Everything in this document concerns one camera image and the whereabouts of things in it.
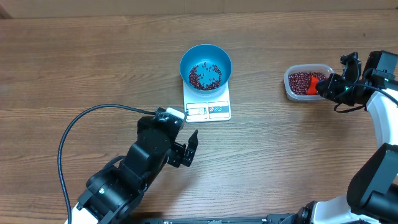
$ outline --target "plastic container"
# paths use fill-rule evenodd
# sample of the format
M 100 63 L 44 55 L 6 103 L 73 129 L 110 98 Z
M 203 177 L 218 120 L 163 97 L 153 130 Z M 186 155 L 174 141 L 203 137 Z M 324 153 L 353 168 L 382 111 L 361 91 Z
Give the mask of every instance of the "plastic container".
M 289 85 L 289 75 L 297 72 L 322 72 L 325 74 L 326 78 L 329 77 L 331 73 L 334 73 L 333 69 L 329 65 L 325 64 L 306 64 L 306 65 L 294 65 L 291 66 L 285 72 L 285 89 L 287 98 L 292 101 L 312 101 L 312 100 L 322 100 L 323 97 L 319 95 L 297 95 L 290 89 Z

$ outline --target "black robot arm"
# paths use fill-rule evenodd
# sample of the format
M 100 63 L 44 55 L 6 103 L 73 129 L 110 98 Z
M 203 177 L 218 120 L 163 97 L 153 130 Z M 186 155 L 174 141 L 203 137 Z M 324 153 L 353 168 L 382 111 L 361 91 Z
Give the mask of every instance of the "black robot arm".
M 317 84 L 318 94 L 335 103 L 354 106 L 362 105 L 365 108 L 375 91 L 391 89 L 398 91 L 398 82 L 395 81 L 394 70 L 397 65 L 398 55 L 385 52 L 371 52 L 361 75 L 362 63 L 358 59 L 358 53 L 340 57 L 340 63 L 344 65 L 343 74 L 330 74 L 329 78 Z M 398 104 L 398 101 L 382 91 L 390 100 Z
M 118 167 L 105 166 L 88 180 L 76 209 L 89 212 L 100 224 L 119 223 L 128 217 L 166 163 L 190 166 L 198 146 L 198 131 L 190 137 L 188 147 L 175 142 L 184 122 L 185 114 L 173 108 L 159 108 L 155 116 L 141 118 L 137 141 L 126 157 L 121 157 Z

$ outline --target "wooden table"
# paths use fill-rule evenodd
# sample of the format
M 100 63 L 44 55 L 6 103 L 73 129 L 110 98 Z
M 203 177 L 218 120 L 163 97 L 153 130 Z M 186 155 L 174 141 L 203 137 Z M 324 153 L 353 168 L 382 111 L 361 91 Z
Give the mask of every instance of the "wooden table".
M 57 148 L 69 122 L 102 103 L 154 111 L 182 106 L 178 66 L 196 44 L 232 58 L 232 119 L 199 130 L 191 167 L 167 166 L 137 212 L 168 218 L 296 212 L 345 194 L 376 150 L 370 116 L 334 103 L 294 103 L 292 65 L 398 52 L 398 11 L 271 12 L 0 21 L 0 223 L 63 223 Z M 69 134 L 63 170 L 71 204 L 85 183 L 136 140 L 141 114 L 92 112 Z

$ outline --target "black cable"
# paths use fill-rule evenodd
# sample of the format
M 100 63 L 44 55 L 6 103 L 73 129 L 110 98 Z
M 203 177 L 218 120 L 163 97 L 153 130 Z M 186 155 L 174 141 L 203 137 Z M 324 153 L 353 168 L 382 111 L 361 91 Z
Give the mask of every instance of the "black cable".
M 365 107 L 364 105 L 362 105 L 362 106 L 357 106 L 357 107 L 355 107 L 355 108 L 351 108 L 351 109 L 348 109 L 348 110 L 338 111 L 338 110 L 337 110 L 337 107 L 339 107 L 340 105 L 341 105 L 341 103 L 337 104 L 337 105 L 335 106 L 335 108 L 334 108 L 334 111 L 336 111 L 337 113 L 348 113 L 348 112 L 360 110 L 360 109 L 362 109 L 362 108 Z
M 390 94 L 388 94 L 385 91 L 382 91 L 382 90 L 380 90 L 380 89 L 378 89 L 376 87 L 368 86 L 368 85 L 364 85 L 364 84 L 360 84 L 360 83 L 354 83 L 354 84 L 351 84 L 350 86 L 362 86 L 362 87 L 365 87 L 365 88 L 370 88 L 370 89 L 372 89 L 374 91 L 378 91 L 378 92 L 382 93 L 384 96 L 388 97 L 391 101 L 393 101 L 398 106 L 398 100 L 397 99 L 395 99 Z M 334 108 L 334 111 L 336 111 L 337 113 L 348 113 L 348 112 L 360 110 L 360 109 L 365 107 L 365 105 L 361 105 L 361 106 L 357 106 L 355 108 L 351 108 L 351 109 L 348 109 L 348 110 L 338 111 L 337 107 L 339 107 L 340 105 L 341 105 L 341 103 L 337 104 L 335 106 L 335 108 Z
M 70 202 L 69 202 L 69 196 L 68 196 L 68 192 L 67 192 L 67 187 L 65 186 L 65 181 L 63 179 L 63 173 L 62 173 L 62 165 L 61 165 L 61 156 L 62 156 L 62 148 L 63 148 L 63 143 L 65 142 L 65 139 L 67 138 L 67 135 L 70 131 L 70 129 L 72 128 L 72 126 L 84 115 L 86 115 L 87 113 L 93 111 L 93 110 L 97 110 L 100 108 L 120 108 L 120 109 L 124 109 L 124 110 L 129 110 L 129 111 L 135 111 L 138 113 L 143 113 L 143 114 L 149 114 L 149 115 L 155 115 L 155 112 L 149 112 L 149 111 L 144 111 L 144 110 L 140 110 L 140 109 L 136 109 L 136 108 L 132 108 L 129 106 L 124 106 L 124 105 L 115 105 L 115 104 L 105 104 L 105 105 L 98 105 L 98 106 L 94 106 L 90 109 L 85 110 L 84 112 L 82 112 L 81 114 L 79 114 L 75 119 L 73 119 L 73 121 L 68 125 L 68 127 L 66 128 L 65 132 L 62 135 L 61 141 L 60 141 L 60 146 L 58 148 L 58 175 L 60 177 L 60 182 L 61 182 L 61 187 L 62 187 L 62 193 L 63 196 L 65 197 L 65 203 L 67 205 L 67 210 L 68 210 L 68 224 L 72 224 L 72 210 L 70 208 Z
M 373 86 L 364 85 L 364 84 L 360 84 L 360 83 L 354 83 L 354 84 L 351 84 L 351 85 L 361 86 L 361 87 L 372 89 L 374 91 L 378 91 L 378 92 L 382 93 L 384 96 L 388 97 L 391 101 L 393 101 L 398 106 L 398 100 L 397 99 L 395 99 L 390 94 L 386 93 L 385 91 L 382 91 L 379 88 L 376 88 L 376 87 L 373 87 Z

